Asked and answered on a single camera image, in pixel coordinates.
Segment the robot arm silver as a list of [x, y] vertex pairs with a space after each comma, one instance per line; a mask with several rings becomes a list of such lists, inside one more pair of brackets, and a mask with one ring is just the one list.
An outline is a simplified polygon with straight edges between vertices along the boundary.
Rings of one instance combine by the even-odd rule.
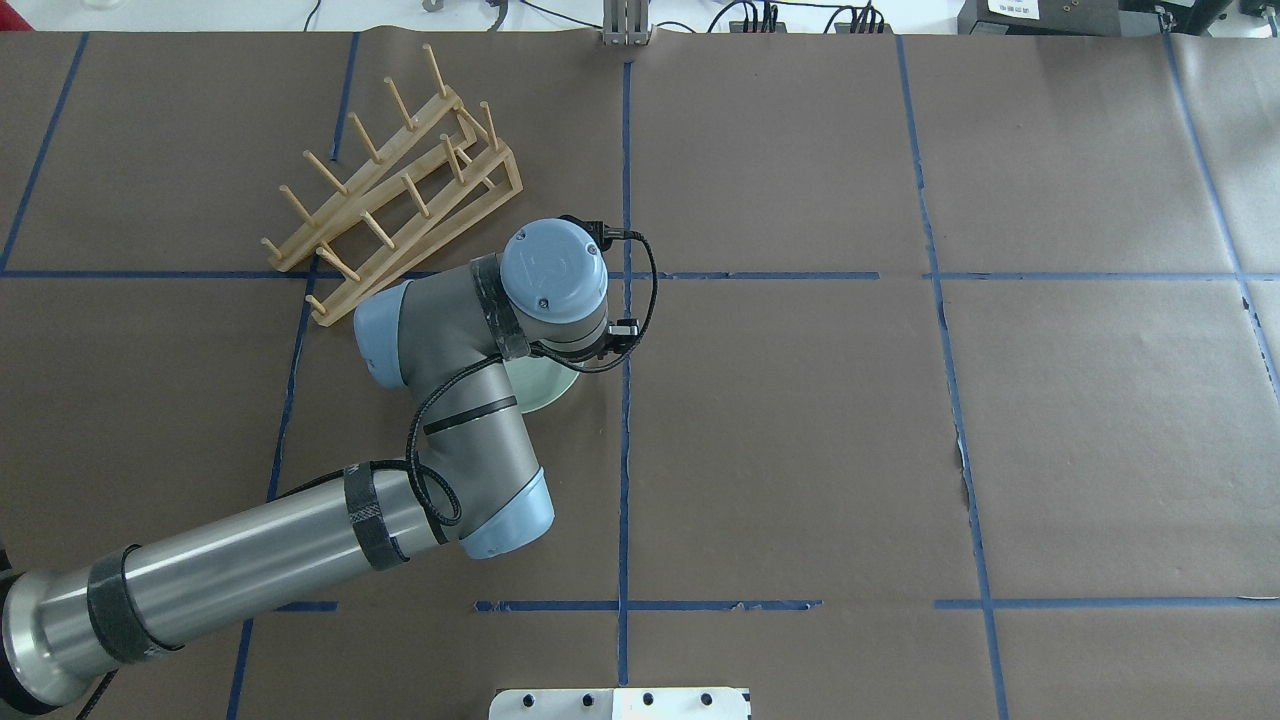
[[371, 375], [417, 404], [402, 457], [78, 571], [6, 571], [3, 716], [73, 705], [99, 676], [435, 547], [492, 559], [543, 536], [556, 512], [506, 363], [608, 345], [604, 250], [581, 223], [540, 219], [503, 252], [357, 306]]

